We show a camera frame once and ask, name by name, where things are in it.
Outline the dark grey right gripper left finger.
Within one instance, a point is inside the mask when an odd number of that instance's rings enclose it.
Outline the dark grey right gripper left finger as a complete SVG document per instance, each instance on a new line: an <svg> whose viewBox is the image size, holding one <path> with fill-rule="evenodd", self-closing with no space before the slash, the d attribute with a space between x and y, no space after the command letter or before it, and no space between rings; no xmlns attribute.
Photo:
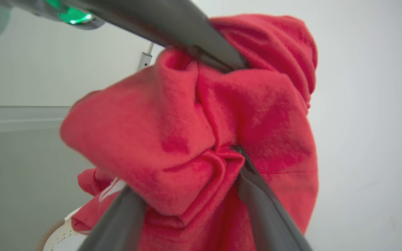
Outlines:
<svg viewBox="0 0 402 251"><path fill-rule="evenodd" d="M146 208L146 202L134 190L124 187L78 250L137 250Z"/></svg>

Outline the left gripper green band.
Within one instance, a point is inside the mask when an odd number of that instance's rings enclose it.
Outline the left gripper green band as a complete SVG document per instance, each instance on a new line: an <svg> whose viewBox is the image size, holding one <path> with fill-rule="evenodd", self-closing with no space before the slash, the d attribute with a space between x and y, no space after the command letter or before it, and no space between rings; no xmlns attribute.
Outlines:
<svg viewBox="0 0 402 251"><path fill-rule="evenodd" d="M222 73L248 68L247 59L190 0L0 0L0 34L12 8L80 30L95 30L107 21Z"/></svg>

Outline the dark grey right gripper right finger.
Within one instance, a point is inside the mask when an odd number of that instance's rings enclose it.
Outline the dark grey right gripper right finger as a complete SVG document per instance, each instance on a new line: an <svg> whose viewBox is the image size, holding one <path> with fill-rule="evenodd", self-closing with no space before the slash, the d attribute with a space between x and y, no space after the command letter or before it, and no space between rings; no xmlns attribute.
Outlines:
<svg viewBox="0 0 402 251"><path fill-rule="evenodd" d="M311 251L312 248L242 146L233 151L245 161L236 180L248 210L257 251Z"/></svg>

